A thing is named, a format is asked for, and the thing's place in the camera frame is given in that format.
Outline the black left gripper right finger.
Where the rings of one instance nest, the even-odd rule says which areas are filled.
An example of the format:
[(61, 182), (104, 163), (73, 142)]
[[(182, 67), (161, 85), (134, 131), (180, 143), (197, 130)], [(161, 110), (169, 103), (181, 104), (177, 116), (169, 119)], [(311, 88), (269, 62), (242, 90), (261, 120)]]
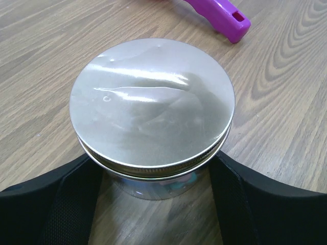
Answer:
[(209, 175), (224, 244), (326, 244), (326, 194), (290, 186), (223, 152)]

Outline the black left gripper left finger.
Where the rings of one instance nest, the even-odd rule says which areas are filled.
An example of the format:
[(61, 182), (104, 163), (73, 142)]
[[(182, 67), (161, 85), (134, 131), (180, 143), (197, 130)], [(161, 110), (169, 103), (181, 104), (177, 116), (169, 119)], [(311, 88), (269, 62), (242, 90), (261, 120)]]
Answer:
[(89, 157), (1, 191), (1, 244), (88, 244), (103, 170)]

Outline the clear plastic jar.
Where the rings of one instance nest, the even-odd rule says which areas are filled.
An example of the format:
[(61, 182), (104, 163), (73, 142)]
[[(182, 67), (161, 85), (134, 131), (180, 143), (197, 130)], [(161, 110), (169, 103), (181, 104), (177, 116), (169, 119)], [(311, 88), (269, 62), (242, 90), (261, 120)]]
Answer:
[(205, 175), (206, 168), (164, 181), (129, 180), (108, 172), (112, 182), (124, 192), (145, 200), (165, 200), (176, 197), (195, 186)]

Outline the white jar lid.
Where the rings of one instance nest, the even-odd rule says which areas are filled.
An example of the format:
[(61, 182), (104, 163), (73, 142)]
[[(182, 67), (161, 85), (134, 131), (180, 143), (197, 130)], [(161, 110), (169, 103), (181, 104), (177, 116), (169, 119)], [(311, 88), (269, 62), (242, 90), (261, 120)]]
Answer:
[(161, 38), (118, 44), (72, 87), (69, 114), (86, 152), (133, 179), (188, 173), (221, 147), (235, 111), (228, 74), (204, 51)]

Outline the magenta plastic scoop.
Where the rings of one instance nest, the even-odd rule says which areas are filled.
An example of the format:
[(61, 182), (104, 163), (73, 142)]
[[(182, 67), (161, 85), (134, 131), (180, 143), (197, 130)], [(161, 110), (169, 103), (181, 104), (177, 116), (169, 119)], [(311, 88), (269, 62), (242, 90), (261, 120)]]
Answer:
[(250, 20), (227, 0), (185, 1), (231, 43), (239, 42), (251, 26)]

